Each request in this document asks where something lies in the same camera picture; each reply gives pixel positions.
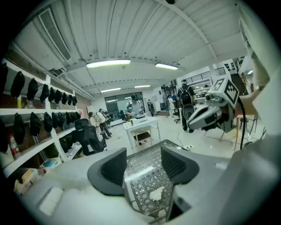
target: staircase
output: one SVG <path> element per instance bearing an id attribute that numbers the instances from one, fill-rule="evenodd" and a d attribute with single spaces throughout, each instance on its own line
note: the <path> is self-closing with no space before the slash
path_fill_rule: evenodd
<path id="1" fill-rule="evenodd" d="M 239 90 L 239 95 L 248 95 L 246 86 L 238 73 L 231 74 L 231 80 Z"/>

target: ceiling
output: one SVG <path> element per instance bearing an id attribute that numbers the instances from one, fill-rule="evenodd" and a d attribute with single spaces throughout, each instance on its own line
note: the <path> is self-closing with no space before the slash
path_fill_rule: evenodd
<path id="1" fill-rule="evenodd" d="M 38 8 L 14 47 L 89 94 L 144 84 L 157 87 L 211 63 L 246 54 L 235 0 L 176 0 L 174 5 L 164 0 L 49 2 Z M 40 20 L 46 9 L 70 54 L 67 59 Z M 87 62 L 108 58 L 130 58 L 131 64 L 86 68 Z M 179 69 L 156 68 L 157 62 Z"/>

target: floor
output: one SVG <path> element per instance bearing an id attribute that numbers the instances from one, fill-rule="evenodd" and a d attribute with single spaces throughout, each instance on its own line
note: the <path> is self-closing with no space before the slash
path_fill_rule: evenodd
<path id="1" fill-rule="evenodd" d="M 222 138 L 222 141 L 219 142 L 223 131 L 218 128 L 209 130 L 207 133 L 205 131 L 196 130 L 194 133 L 190 134 L 188 131 L 186 132 L 182 129 L 180 123 L 174 122 L 174 119 L 176 117 L 156 117 L 159 118 L 158 123 L 161 140 L 168 139 L 179 146 L 183 146 L 184 148 L 188 147 L 190 151 L 198 154 L 231 158 L 232 154 L 234 153 L 235 138 L 225 134 Z M 243 144 L 249 141 L 256 141 L 260 139 L 262 135 L 264 126 L 261 124 L 261 121 L 258 121 L 256 132 L 254 132 L 254 126 L 251 136 L 249 136 L 251 126 L 252 121 L 249 120 L 249 122 L 247 123 Z M 242 129 L 243 127 L 239 130 L 239 138 L 236 146 L 236 151 L 240 149 Z M 108 150 L 126 147 L 127 155 L 135 153 L 130 147 L 130 142 L 123 124 L 114 126 L 110 129 L 110 131 L 112 132 L 112 138 L 106 141 Z M 158 131 L 156 128 L 151 129 L 151 136 L 153 145 L 159 142 Z M 140 145 L 140 150 L 146 149 L 150 146 L 151 142 L 148 139 L 146 143 Z"/>

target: wire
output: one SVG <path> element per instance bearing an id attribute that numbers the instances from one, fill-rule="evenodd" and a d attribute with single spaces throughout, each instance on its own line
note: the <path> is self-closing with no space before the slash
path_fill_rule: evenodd
<path id="1" fill-rule="evenodd" d="M 180 141 L 180 139 L 179 139 L 179 135 L 180 135 L 180 133 L 178 132 L 177 133 L 177 139 Z"/>
<path id="2" fill-rule="evenodd" d="M 245 113 L 245 108 L 244 108 L 244 105 L 241 101 L 241 99 L 238 97 L 238 100 L 237 100 L 241 106 L 241 109 L 242 109 L 242 114 L 243 114 L 243 131 L 242 131 L 242 138 L 241 138 L 241 144 L 240 144 L 240 150 L 242 150 L 242 147 L 243 147 L 243 140 L 244 140 L 244 135 L 245 135 L 245 129 L 246 129 L 246 113 Z"/>

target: person wearing black clothes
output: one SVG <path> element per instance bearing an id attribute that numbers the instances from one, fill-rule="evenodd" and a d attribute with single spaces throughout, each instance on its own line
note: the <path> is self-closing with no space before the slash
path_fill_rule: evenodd
<path id="1" fill-rule="evenodd" d="M 190 95 L 192 96 L 192 99 L 190 99 L 189 101 L 184 101 L 184 100 L 181 101 L 180 95 L 181 95 L 183 90 L 187 90 L 190 93 Z M 182 85 L 181 85 L 181 88 L 179 88 L 179 90 L 178 90 L 177 96 L 178 96 L 178 100 L 181 102 L 180 106 L 181 106 L 181 118 L 182 118 L 182 121 L 183 121 L 183 129 L 184 129 L 184 131 L 187 131 L 187 121 L 186 121 L 186 119 L 184 117 L 184 114 L 183 114 L 183 106 L 186 105 L 186 104 L 193 103 L 193 101 L 195 100 L 195 93 L 194 93 L 193 88 L 190 87 L 189 85 L 187 85 L 186 80 L 182 80 Z M 194 130 L 189 129 L 189 133 L 193 133 L 193 132 L 194 132 Z"/>

